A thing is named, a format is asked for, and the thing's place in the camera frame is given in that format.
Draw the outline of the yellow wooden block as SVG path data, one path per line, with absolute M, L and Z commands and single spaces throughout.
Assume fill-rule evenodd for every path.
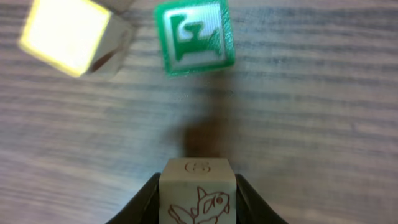
M 19 47 L 73 78 L 117 74 L 133 37 L 131 25 L 95 1 L 35 0 Z

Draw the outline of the wooden block with red drawing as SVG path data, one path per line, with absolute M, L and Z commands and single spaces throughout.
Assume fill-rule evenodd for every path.
M 159 223 L 236 224 L 236 194 L 227 159 L 170 159 L 159 179 Z

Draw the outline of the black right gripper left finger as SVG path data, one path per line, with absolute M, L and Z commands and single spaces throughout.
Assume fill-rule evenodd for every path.
M 159 224 L 159 179 L 155 173 L 106 224 Z

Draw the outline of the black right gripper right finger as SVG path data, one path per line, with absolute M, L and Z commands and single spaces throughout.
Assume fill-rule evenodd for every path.
M 237 224 L 288 224 L 241 174 L 236 174 Z

